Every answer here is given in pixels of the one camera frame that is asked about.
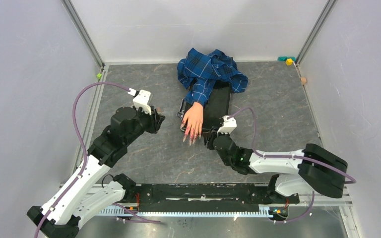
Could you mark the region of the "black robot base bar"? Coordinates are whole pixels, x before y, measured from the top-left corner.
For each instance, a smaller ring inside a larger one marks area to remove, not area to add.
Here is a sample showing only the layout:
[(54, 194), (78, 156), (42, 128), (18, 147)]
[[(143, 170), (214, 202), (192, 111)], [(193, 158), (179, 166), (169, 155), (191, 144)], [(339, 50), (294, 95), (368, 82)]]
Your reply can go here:
[(123, 186), (124, 203), (156, 209), (201, 210), (219, 207), (222, 211), (250, 209), (256, 205), (286, 205), (300, 202), (297, 194), (282, 196), (266, 184), (256, 183), (141, 183), (125, 174), (113, 181)]

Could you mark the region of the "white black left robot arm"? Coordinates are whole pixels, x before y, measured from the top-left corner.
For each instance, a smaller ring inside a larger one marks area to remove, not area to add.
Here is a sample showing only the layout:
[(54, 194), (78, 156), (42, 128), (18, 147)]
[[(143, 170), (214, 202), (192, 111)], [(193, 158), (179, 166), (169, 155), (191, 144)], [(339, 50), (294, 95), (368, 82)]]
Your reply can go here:
[(85, 198), (95, 182), (126, 153), (145, 132), (156, 134), (165, 116), (150, 107), (121, 107), (111, 123), (98, 136), (83, 161), (63, 187), (42, 206), (32, 206), (27, 216), (48, 238), (74, 238), (79, 230), (103, 209), (118, 201), (130, 202), (136, 196), (135, 183), (125, 175), (116, 176), (106, 187)]

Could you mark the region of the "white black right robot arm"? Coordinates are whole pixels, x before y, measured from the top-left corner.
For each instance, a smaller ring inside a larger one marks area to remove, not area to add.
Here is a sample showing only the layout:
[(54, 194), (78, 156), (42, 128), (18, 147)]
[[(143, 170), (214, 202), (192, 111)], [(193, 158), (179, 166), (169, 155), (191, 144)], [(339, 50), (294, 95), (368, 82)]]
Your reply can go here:
[(272, 173), (267, 197), (280, 202), (296, 193), (315, 191), (341, 198), (348, 164), (319, 145), (308, 143), (290, 152), (265, 152), (239, 147), (230, 135), (217, 131), (203, 133), (205, 146), (215, 150), (223, 163), (243, 174)]

